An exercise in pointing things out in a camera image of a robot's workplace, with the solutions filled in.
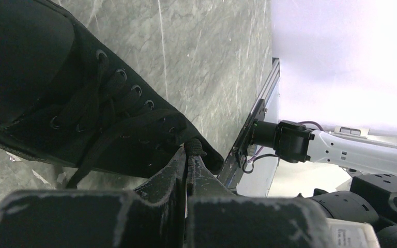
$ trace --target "white label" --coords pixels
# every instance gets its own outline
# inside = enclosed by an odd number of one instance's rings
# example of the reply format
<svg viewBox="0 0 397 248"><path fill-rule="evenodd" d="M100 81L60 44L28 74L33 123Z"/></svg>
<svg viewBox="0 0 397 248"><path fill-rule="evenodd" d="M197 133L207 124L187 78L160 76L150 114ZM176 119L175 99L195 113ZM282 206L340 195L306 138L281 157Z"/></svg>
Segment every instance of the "white label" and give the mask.
<svg viewBox="0 0 397 248"><path fill-rule="evenodd" d="M336 247L368 248L364 231L349 225L332 225L332 237Z"/></svg>

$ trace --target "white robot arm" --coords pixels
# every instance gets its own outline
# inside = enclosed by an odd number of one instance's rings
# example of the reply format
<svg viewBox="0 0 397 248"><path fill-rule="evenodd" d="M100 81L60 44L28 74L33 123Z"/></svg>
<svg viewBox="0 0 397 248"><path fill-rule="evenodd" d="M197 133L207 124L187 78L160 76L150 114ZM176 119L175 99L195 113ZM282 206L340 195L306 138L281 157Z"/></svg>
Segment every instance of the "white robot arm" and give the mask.
<svg viewBox="0 0 397 248"><path fill-rule="evenodd" d="M258 121L252 144L271 147L279 158L291 163L329 163L348 170L397 176L397 145L365 139L359 133L324 132L291 121Z"/></svg>
<svg viewBox="0 0 397 248"><path fill-rule="evenodd" d="M371 174L397 175L397 146L313 131L307 155L311 162L331 163Z"/></svg>

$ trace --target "eyelet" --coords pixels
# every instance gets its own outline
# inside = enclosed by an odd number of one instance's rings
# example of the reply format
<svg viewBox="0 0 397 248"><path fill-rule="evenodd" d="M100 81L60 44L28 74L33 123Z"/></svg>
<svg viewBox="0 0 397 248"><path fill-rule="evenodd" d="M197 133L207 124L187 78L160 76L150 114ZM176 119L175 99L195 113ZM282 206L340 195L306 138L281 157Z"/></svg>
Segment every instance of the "eyelet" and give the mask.
<svg viewBox="0 0 397 248"><path fill-rule="evenodd" d="M119 73L121 76L124 77L125 80L127 80L127 74L124 69L118 69L118 70L116 70L116 73Z"/></svg>
<svg viewBox="0 0 397 248"><path fill-rule="evenodd" d="M131 90L136 90L136 92L138 92L138 95L141 96L142 95L142 89L139 85L135 84L131 87Z"/></svg>
<svg viewBox="0 0 397 248"><path fill-rule="evenodd" d="M82 133L82 132L86 131L87 129L80 129L80 124L77 124L77 126L75 127L75 130L79 133Z"/></svg>
<svg viewBox="0 0 397 248"><path fill-rule="evenodd" d="M144 105L147 105L151 108L151 110L153 110L155 108L155 103L151 100L147 100Z"/></svg>
<svg viewBox="0 0 397 248"><path fill-rule="evenodd" d="M53 129L59 129L59 128L60 128L59 125L57 125L57 124L54 123L54 121L55 121L56 118L57 118L57 116L54 116L54 117L50 120L50 122L49 122L49 126L50 126L51 128L53 128Z"/></svg>
<svg viewBox="0 0 397 248"><path fill-rule="evenodd" d="M106 58L107 58L107 54L103 51L103 50L100 50L100 49L98 49L96 52L95 52L95 56L97 57L97 60L100 60L100 55L104 55Z"/></svg>

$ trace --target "shoelace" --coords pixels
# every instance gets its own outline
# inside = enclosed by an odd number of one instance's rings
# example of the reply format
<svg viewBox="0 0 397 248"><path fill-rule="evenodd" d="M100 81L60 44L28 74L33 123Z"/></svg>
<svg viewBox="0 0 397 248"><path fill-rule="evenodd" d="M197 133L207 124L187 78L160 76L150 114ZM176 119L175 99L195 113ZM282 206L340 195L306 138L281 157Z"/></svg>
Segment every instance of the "shoelace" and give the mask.
<svg viewBox="0 0 397 248"><path fill-rule="evenodd" d="M142 95L142 89L138 85L133 85L130 89L123 69L116 70L113 76L101 85L109 67L109 59L101 50L97 51L96 59L98 61L96 76L85 80L87 84L72 96L60 114L50 122L54 129L76 125L75 129L78 132L101 127L100 136L80 160L77 171L66 185L67 189L77 188L77 184L91 171L101 154L117 138L159 119L180 114L178 111L154 110L155 105L151 100L147 100L143 106L136 106Z"/></svg>

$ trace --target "black canvas shoe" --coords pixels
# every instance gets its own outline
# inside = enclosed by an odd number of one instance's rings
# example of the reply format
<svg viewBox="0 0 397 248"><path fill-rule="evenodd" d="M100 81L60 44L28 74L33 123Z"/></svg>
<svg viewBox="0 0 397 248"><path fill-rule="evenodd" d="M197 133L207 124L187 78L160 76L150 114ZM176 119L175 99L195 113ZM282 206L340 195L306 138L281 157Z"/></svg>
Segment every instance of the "black canvas shoe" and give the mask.
<svg viewBox="0 0 397 248"><path fill-rule="evenodd" d="M0 0L0 148L28 160L150 177L198 138L204 162L223 158L177 109L48 0Z"/></svg>

